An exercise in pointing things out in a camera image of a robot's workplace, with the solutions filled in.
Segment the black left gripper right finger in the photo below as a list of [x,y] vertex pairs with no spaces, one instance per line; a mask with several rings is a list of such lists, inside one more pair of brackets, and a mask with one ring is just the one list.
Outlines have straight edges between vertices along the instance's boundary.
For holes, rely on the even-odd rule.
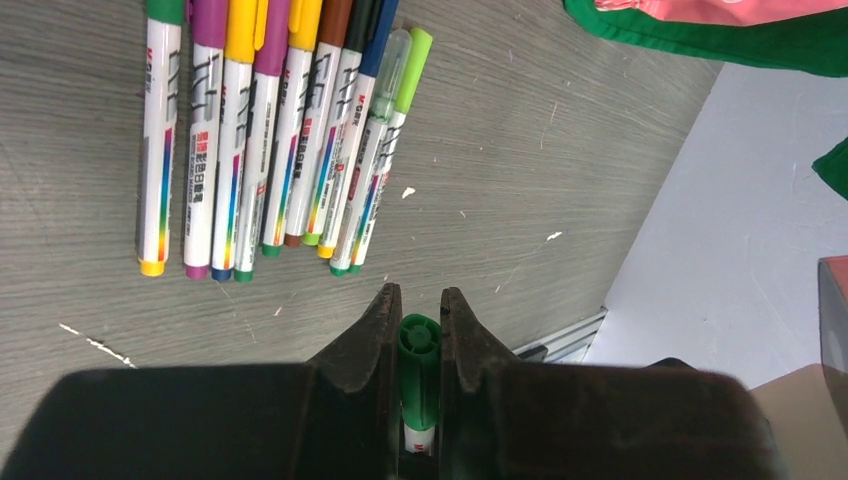
[[518,358],[443,291],[445,479],[781,479],[771,426],[736,379],[667,357],[643,367]]

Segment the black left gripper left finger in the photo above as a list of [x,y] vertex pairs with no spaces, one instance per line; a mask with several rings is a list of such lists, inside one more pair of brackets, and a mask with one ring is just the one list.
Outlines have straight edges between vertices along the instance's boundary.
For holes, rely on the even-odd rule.
[[384,479],[401,290],[303,363],[84,370],[43,397],[5,479]]

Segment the dark green cap marker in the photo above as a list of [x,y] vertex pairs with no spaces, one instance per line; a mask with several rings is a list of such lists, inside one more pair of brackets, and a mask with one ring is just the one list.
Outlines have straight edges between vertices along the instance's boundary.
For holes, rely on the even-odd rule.
[[398,361],[404,449],[431,455],[440,419],[441,327],[420,314],[403,318]]

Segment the light green cap marker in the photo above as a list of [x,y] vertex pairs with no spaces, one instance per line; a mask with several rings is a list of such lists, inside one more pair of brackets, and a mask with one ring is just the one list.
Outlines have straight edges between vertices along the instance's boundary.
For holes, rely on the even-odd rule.
[[409,33],[412,39],[411,51],[399,87],[395,107],[390,116],[388,130],[384,135],[379,150],[377,164],[372,178],[373,190],[369,197],[366,211],[363,214],[360,231],[357,234],[351,264],[348,269],[348,272],[351,274],[359,273],[365,263],[368,248],[373,239],[376,217],[399,143],[400,133],[411,109],[433,44],[432,35],[420,27],[413,27]]

